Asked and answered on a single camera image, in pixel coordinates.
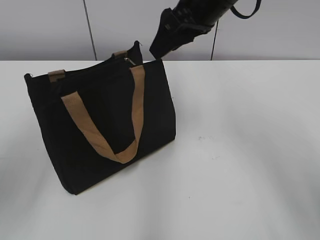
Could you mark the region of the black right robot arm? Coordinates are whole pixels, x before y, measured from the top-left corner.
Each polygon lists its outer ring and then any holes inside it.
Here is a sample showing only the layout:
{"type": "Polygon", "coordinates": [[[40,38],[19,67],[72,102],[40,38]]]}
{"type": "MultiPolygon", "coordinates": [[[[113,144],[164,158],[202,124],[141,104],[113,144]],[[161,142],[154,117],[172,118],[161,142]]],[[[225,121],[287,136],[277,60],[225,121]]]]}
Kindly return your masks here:
{"type": "Polygon", "coordinates": [[[150,53],[160,59],[209,33],[235,3],[235,0],[180,0],[174,8],[164,9],[150,53]]]}

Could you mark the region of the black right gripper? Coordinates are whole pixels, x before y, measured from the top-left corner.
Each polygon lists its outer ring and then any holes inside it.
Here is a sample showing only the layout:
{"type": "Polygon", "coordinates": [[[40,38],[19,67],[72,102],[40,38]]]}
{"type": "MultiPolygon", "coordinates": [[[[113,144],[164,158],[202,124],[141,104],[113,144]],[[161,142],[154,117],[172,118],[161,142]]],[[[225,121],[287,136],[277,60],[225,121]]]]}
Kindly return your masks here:
{"type": "Polygon", "coordinates": [[[214,26],[213,0],[180,0],[161,13],[161,26],[149,48],[155,59],[191,43],[194,38],[210,32],[214,26]]]}

